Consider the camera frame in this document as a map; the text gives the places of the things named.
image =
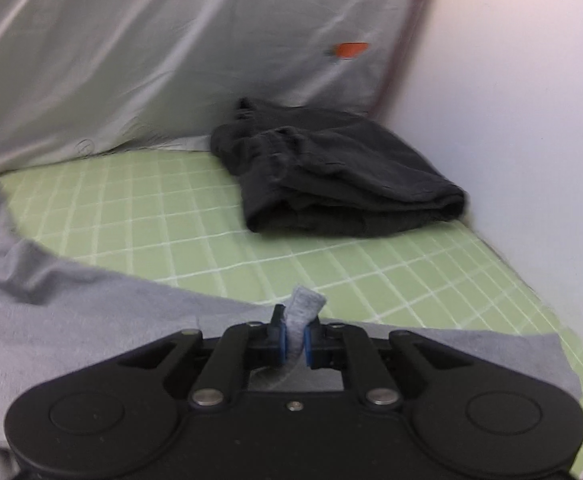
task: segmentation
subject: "round pivot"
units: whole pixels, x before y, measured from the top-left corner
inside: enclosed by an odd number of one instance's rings
[[[367,392],[367,400],[376,406],[388,406],[398,402],[398,392],[389,388],[374,388]]]
[[[445,372],[412,412],[418,438],[478,478],[548,477],[573,460],[583,412],[555,386],[486,366]]]
[[[215,388],[201,388],[193,393],[191,400],[199,406],[217,406],[225,400],[225,396]]]
[[[116,397],[99,392],[81,392],[54,404],[49,418],[66,433],[89,435],[113,428],[124,412],[122,402]]]
[[[299,412],[300,410],[302,410],[305,407],[305,405],[300,402],[299,400],[290,400],[287,403],[287,409],[290,412]]]

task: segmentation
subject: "folded dark cloth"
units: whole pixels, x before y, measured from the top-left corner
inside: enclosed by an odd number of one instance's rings
[[[364,117],[241,99],[211,152],[237,177],[247,227],[372,237],[458,218],[465,194]]]

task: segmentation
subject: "white sheet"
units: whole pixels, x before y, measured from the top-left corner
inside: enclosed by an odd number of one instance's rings
[[[203,136],[242,95],[365,112],[411,1],[0,0],[0,171]]]

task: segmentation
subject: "white wall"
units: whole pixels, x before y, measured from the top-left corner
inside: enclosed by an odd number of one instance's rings
[[[385,123],[583,336],[583,0],[432,0]]]

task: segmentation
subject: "green mat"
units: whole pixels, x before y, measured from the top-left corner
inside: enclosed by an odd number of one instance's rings
[[[346,320],[558,332],[583,384],[582,342],[460,222],[373,240],[252,234],[208,153],[120,153],[0,181],[23,236],[85,264],[265,304],[303,283]]]

